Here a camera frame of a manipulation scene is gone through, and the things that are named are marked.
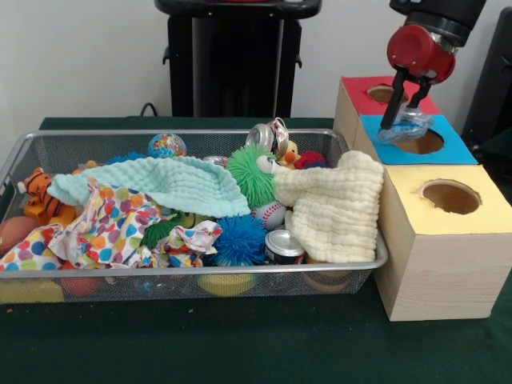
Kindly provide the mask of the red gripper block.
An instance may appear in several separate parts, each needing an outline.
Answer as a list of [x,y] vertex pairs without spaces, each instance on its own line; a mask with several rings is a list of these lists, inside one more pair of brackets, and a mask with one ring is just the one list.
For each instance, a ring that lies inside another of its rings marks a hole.
[[429,93],[431,85],[439,84],[452,75],[457,48],[440,34],[419,25],[400,27],[390,38],[387,57],[396,70],[393,93],[382,116],[380,128],[389,130],[397,117],[404,95],[404,82],[418,85],[407,107],[417,109]]

